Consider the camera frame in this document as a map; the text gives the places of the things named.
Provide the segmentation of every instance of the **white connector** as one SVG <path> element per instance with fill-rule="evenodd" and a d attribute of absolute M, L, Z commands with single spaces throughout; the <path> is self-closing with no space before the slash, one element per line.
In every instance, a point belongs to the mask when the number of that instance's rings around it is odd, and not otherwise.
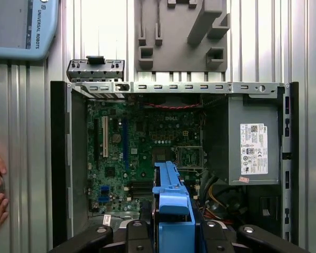
<path fill-rule="evenodd" d="M 108 157 L 108 150 L 109 150 L 109 130 L 108 130 L 108 116 L 103 116 L 102 117 L 102 126 L 103 126 L 103 157 Z"/>

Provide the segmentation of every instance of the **blue drive cage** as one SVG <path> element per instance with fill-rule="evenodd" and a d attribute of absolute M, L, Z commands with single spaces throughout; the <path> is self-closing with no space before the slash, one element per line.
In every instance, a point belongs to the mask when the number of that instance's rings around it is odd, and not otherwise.
<path fill-rule="evenodd" d="M 57 11 L 58 0 L 1 0 L 0 59 L 45 58 L 55 35 Z"/>
<path fill-rule="evenodd" d="M 157 162 L 155 166 L 160 168 L 160 186 L 153 187 L 152 192 L 159 195 L 159 213 L 187 217 L 184 222 L 159 222 L 159 252 L 194 253 L 195 220 L 186 186 L 172 162 Z"/>

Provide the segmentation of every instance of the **metal chassis frame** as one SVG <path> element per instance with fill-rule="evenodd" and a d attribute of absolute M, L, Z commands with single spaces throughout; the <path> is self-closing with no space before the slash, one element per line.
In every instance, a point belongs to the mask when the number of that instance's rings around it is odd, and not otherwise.
<path fill-rule="evenodd" d="M 117 85 L 127 84 L 129 85 L 128 91 L 119 91 Z M 193 85 L 193 89 L 186 89 L 188 85 Z M 201 89 L 203 85 L 206 85 L 207 89 Z M 281 215 L 281 235 L 283 239 L 291 241 L 291 225 L 292 222 L 286 222 L 286 217 L 291 217 L 291 203 L 292 203 L 292 191 L 291 191 L 291 180 L 289 181 L 289 187 L 286 187 L 286 173 L 292 175 L 292 145 L 291 145 L 291 129 L 292 129 L 292 119 L 291 119 L 291 105 L 289 104 L 289 114 L 285 114 L 286 104 L 285 98 L 290 98 L 291 88 L 293 85 L 298 85 L 298 83 L 253 83 L 253 82 L 82 82 L 82 83 L 67 83 L 67 113 L 69 114 L 69 129 L 70 133 L 67 134 L 67 166 L 70 167 L 70 185 L 68 187 L 68 211 L 69 216 L 72 217 L 72 133 L 71 133 L 71 91 L 75 89 L 85 95 L 87 98 L 98 98 L 103 94 L 114 94 L 114 98 L 119 98 L 121 94 L 133 94 L 133 93 L 211 93 L 211 94 L 248 94 L 249 97 L 255 99 L 276 99 L 278 98 L 277 89 L 283 88 L 284 92 L 282 94 L 282 147 L 281 147 L 281 188 L 282 188 L 282 215 Z M 289 136 L 285 136 L 285 128 L 289 127 Z M 73 221 L 69 224 L 68 234 L 73 233 Z"/>

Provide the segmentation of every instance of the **blue plastic bracket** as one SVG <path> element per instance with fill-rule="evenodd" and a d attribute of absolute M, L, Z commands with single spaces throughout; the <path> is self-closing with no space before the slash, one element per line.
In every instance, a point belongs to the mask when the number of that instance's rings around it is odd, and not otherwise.
<path fill-rule="evenodd" d="M 179 181 L 176 166 L 168 161 L 155 163 L 160 168 L 160 186 L 152 192 L 159 194 L 159 213 L 185 215 L 184 222 L 159 222 L 160 253 L 194 253 L 195 220 L 191 200 L 186 186 Z"/>

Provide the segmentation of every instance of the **screw hole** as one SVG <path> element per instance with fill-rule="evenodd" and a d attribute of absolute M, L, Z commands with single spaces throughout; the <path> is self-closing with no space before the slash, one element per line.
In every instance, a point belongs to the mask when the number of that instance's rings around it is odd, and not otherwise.
<path fill-rule="evenodd" d="M 221 252 L 223 252 L 223 251 L 225 251 L 225 248 L 224 247 L 222 247 L 222 246 L 217 246 L 217 248 L 216 248 L 218 251 L 221 251 Z"/>

